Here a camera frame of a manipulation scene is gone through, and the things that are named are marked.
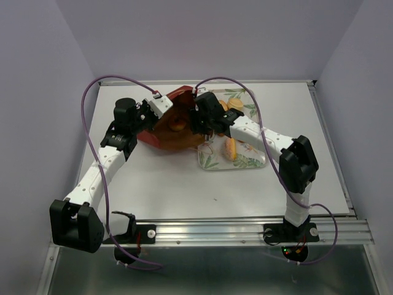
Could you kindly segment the round pale bread roll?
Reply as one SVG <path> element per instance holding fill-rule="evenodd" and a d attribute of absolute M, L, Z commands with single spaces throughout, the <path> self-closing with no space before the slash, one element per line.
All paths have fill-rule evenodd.
<path fill-rule="evenodd" d="M 243 102 L 239 98 L 231 98 L 227 102 L 227 107 L 228 109 L 237 109 L 239 111 L 242 111 L 244 108 Z"/>

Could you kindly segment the long orange baguette bread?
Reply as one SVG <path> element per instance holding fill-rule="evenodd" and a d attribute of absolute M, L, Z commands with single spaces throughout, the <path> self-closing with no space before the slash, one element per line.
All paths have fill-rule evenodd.
<path fill-rule="evenodd" d="M 219 100 L 219 103 L 220 103 L 220 105 L 223 107 L 223 109 L 224 109 L 225 112 L 228 111 L 228 106 L 227 106 L 226 102 L 224 102 L 223 100 Z M 223 136 L 224 136 L 223 133 L 218 133 L 218 135 L 219 135 L 220 137 L 223 137 Z"/>

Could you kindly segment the brown ring bagel bread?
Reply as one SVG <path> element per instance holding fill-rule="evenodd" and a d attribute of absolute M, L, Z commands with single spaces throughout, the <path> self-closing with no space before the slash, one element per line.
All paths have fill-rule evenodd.
<path fill-rule="evenodd" d="M 184 119 L 170 119 L 168 121 L 168 127 L 173 132 L 180 132 L 182 131 L 187 125 L 187 122 Z"/>

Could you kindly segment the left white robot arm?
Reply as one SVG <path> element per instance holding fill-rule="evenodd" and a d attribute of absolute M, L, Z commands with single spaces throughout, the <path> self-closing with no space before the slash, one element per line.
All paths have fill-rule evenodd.
<path fill-rule="evenodd" d="M 150 102 L 141 104 L 132 98 L 115 102 L 114 120 L 109 125 L 94 161 L 77 186 L 63 199 L 50 206 L 50 225 L 54 244 L 96 252 L 108 233 L 97 214 L 109 183 L 126 163 L 137 144 L 138 133 L 158 122 Z"/>

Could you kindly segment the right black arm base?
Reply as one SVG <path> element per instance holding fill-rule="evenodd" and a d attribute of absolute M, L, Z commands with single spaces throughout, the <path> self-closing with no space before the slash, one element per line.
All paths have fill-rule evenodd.
<path fill-rule="evenodd" d="M 286 259 L 305 262 L 308 257 L 308 243 L 320 241 L 315 223 L 306 223 L 299 227 L 283 221 L 263 225 L 263 240 L 270 246 L 282 245 L 281 251 Z"/>

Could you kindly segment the red brown paper bag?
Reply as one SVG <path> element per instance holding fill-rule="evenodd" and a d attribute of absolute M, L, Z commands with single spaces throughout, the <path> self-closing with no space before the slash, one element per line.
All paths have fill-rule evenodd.
<path fill-rule="evenodd" d="M 156 123 L 152 130 L 141 132 L 137 139 L 155 148 L 165 151 L 181 151 L 195 148 L 205 142 L 201 134 L 193 134 L 190 129 L 189 109 L 195 107 L 190 86 L 179 87 L 167 94 L 173 107 Z M 180 132 L 173 132 L 168 127 L 170 119 L 184 119 L 186 127 Z"/>

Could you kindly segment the metal serving tongs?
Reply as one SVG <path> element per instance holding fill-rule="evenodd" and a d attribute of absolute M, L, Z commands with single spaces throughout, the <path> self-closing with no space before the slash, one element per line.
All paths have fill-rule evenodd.
<path fill-rule="evenodd" d="M 205 141 L 210 142 L 213 139 L 214 139 L 214 133 L 213 132 L 205 135 Z"/>

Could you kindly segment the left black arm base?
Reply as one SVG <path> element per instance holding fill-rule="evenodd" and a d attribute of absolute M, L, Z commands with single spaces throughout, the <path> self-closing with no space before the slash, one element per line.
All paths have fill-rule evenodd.
<path fill-rule="evenodd" d="M 135 224 L 124 234 L 115 235 L 114 238 L 128 254 L 139 258 L 142 246 L 155 244 L 156 230 L 155 224 Z"/>

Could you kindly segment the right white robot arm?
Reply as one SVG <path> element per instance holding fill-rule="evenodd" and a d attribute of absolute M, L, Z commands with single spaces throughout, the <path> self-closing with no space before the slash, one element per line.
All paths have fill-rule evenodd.
<path fill-rule="evenodd" d="M 319 169 L 310 140 L 301 135 L 291 138 L 254 122 L 237 109 L 225 110 L 212 92 L 192 92 L 195 107 L 190 109 L 190 128 L 194 134 L 222 133 L 262 151 L 277 169 L 279 182 L 287 194 L 282 225 L 284 236 L 296 240 L 305 232 L 309 218 L 309 192 Z"/>

